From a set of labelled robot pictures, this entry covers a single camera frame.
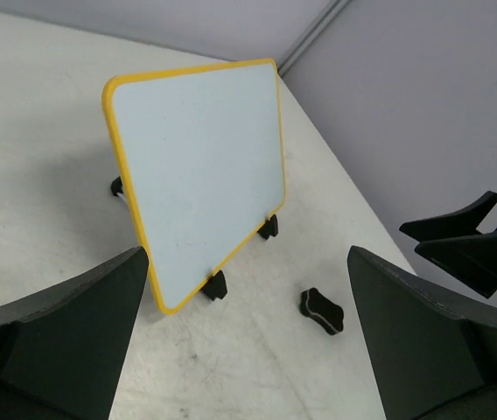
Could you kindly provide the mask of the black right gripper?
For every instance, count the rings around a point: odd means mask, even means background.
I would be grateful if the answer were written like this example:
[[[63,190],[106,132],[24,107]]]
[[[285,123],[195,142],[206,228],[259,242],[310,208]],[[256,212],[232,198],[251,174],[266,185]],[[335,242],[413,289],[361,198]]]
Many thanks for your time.
[[[405,222],[399,230],[422,241],[417,254],[490,298],[497,291],[497,228],[492,234],[478,234],[477,227],[496,204],[497,192],[487,191],[458,211]]]

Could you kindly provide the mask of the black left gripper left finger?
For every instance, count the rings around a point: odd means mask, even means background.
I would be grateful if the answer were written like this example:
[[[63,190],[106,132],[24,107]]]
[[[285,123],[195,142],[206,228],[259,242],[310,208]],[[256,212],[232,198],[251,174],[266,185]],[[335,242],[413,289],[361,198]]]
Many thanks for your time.
[[[0,419],[109,417],[148,267],[131,248],[0,306]]]

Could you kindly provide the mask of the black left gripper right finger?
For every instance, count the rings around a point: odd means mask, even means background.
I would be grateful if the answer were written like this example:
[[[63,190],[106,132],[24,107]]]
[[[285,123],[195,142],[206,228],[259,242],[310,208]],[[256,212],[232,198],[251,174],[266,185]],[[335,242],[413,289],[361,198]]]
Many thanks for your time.
[[[388,419],[497,419],[497,308],[365,248],[347,256]]]

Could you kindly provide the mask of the black felt eraser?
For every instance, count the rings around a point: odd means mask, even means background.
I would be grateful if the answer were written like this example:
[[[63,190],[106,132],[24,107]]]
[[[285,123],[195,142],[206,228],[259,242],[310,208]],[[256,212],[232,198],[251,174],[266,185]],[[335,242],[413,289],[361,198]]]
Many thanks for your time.
[[[329,335],[344,329],[345,313],[341,306],[325,297],[317,288],[300,293],[299,312],[321,326]]]

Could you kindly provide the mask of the yellow framed whiteboard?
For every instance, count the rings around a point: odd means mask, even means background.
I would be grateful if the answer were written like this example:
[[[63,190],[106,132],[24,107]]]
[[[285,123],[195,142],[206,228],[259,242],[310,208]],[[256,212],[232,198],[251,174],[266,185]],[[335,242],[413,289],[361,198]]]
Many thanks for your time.
[[[117,75],[101,104],[153,298],[172,315],[285,202],[276,63]]]

